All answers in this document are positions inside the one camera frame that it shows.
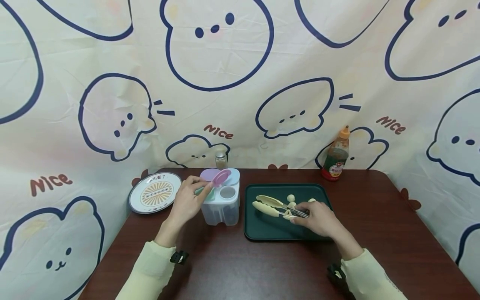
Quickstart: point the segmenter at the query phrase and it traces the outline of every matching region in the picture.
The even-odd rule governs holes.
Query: pink lid
[[[230,174],[232,173],[232,171],[230,171],[229,169],[224,169],[224,170],[221,170],[213,179],[212,179],[212,182],[213,182],[213,187],[215,188],[219,188],[222,183],[224,183],[228,177],[230,176]]]
[[[219,169],[205,169],[200,173],[200,177],[205,181],[213,181],[213,178],[220,173]]]

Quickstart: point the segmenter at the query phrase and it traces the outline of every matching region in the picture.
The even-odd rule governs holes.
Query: orange bottle cap
[[[342,139],[347,139],[348,137],[350,137],[350,131],[348,130],[348,125],[345,126],[345,128],[342,129],[342,131],[340,131],[338,136],[341,137]]]

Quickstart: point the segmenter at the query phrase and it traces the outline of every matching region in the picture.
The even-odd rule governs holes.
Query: dark brown table
[[[200,169],[163,169],[182,179]],[[205,224],[201,212],[178,242],[190,253],[177,266],[161,300],[343,299],[326,277],[340,256],[331,242],[250,242],[243,234],[243,194],[252,183],[318,183],[358,242],[370,250],[409,300],[477,300],[480,296],[425,227],[389,178],[375,170],[346,170],[328,182],[319,170],[240,170],[240,221]],[[80,299],[110,300],[169,209],[130,214]]]

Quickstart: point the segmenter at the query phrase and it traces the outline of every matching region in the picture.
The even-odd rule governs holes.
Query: bottle label
[[[346,161],[346,159],[338,159],[333,156],[327,156],[322,169],[323,175],[330,180],[338,179],[340,174],[342,174]]]
[[[337,162],[335,165],[331,166],[328,172],[332,177],[338,177],[340,174],[342,174],[343,167],[345,166],[345,163],[343,161]]]

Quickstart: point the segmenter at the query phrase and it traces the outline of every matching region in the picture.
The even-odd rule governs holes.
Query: fabric backdrop
[[[386,173],[480,290],[479,0],[0,0],[0,290],[79,297],[161,167]]]

